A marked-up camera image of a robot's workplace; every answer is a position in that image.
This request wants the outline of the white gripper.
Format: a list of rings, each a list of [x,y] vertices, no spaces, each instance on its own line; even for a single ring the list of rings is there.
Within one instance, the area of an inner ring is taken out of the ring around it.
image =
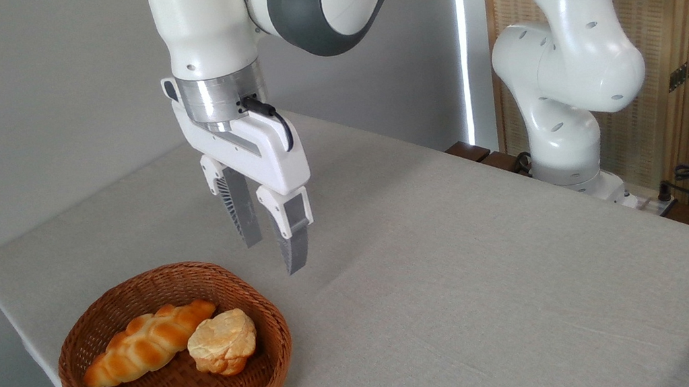
[[[256,196],[269,214],[288,274],[302,269],[313,213],[304,187],[310,166],[296,128],[251,111],[228,122],[228,131],[212,132],[189,119],[174,77],[161,82],[186,141],[204,154],[201,169],[208,188],[224,204],[245,245],[254,246],[263,238],[247,176],[263,185]]]

